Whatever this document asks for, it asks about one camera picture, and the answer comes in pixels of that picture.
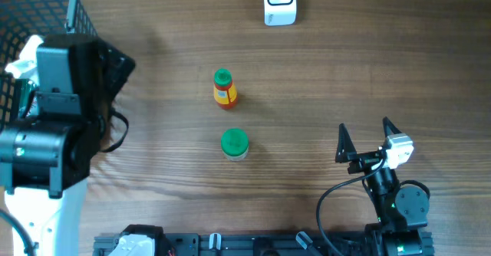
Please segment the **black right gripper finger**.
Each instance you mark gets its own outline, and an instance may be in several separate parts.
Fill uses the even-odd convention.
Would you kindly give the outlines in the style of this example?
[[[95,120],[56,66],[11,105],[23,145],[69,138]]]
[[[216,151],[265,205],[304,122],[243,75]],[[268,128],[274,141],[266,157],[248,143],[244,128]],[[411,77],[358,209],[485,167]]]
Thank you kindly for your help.
[[[357,156],[357,151],[350,138],[344,123],[339,125],[338,146],[335,154],[335,162],[350,162]]]
[[[383,129],[386,137],[402,134],[402,132],[390,121],[388,117],[383,118]]]

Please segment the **green lid clear jar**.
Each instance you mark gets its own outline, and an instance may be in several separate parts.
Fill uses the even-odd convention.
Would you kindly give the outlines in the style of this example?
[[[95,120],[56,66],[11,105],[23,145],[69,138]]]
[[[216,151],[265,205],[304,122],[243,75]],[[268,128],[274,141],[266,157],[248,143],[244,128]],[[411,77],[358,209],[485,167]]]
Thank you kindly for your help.
[[[226,130],[220,144],[225,157],[233,162],[244,159],[249,152],[249,138],[246,132],[239,128]]]

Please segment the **green foil snack bag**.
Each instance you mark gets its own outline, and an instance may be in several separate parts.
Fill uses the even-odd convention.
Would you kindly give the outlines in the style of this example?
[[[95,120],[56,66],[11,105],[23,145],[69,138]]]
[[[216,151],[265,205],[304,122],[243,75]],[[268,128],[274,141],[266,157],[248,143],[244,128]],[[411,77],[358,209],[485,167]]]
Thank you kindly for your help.
[[[26,117],[34,102],[33,92],[38,89],[38,84],[29,79],[18,79],[15,82],[18,91],[18,117]]]

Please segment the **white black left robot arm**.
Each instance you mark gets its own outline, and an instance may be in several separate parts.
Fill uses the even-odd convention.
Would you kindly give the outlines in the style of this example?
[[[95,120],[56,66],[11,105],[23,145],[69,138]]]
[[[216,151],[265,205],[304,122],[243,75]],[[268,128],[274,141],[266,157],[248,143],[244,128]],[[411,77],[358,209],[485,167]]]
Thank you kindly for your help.
[[[76,255],[92,158],[117,116],[114,98],[136,64],[89,34],[32,38],[15,75],[35,82],[1,132],[2,219],[16,255]]]

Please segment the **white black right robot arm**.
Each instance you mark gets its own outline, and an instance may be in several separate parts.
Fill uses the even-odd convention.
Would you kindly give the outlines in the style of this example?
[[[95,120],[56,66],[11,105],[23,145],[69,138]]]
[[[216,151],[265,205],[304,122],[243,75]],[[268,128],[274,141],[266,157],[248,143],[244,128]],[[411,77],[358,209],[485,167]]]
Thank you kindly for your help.
[[[384,143],[375,151],[359,153],[347,127],[339,125],[335,161],[349,164],[348,173],[362,174],[362,185],[377,214],[365,226],[364,250],[371,255],[433,255],[428,225],[430,190],[416,180],[400,181],[396,168],[414,151],[413,140],[383,118]]]

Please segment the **white barcode scanner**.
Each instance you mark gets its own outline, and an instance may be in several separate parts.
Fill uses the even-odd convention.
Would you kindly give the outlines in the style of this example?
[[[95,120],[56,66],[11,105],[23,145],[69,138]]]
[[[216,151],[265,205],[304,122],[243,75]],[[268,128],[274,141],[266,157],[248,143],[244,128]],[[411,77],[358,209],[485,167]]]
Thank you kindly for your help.
[[[295,23],[297,0],[263,0],[264,22],[267,26],[284,26]]]

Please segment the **red sauce bottle green cap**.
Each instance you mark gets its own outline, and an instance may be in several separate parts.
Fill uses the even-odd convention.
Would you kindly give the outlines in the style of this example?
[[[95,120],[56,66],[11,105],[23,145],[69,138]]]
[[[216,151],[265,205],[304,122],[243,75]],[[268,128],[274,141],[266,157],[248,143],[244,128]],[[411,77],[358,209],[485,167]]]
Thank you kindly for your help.
[[[238,100],[238,92],[231,73],[225,68],[218,69],[214,74],[213,83],[213,96],[216,103],[223,109],[233,108]]]

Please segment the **grey plastic mesh basket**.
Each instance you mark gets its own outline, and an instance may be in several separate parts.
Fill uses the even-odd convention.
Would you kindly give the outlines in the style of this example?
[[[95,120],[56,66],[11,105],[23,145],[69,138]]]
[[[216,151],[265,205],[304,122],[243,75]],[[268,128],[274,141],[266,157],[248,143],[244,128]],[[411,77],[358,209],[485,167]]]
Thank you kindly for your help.
[[[32,35],[38,46],[38,89],[26,117],[6,66]],[[112,103],[134,62],[101,39],[81,0],[1,0],[1,134],[80,133],[102,137]]]

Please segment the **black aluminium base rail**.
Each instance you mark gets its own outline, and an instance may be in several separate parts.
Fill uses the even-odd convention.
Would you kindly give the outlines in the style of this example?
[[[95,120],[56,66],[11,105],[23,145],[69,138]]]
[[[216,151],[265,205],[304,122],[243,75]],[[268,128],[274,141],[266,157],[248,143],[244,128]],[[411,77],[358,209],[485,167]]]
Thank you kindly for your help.
[[[328,234],[343,255],[435,254],[432,234],[425,231],[382,234],[379,231],[338,231]],[[129,225],[120,234],[94,239],[94,255],[333,255],[321,235],[304,231],[281,235],[198,235],[167,233],[161,227]]]

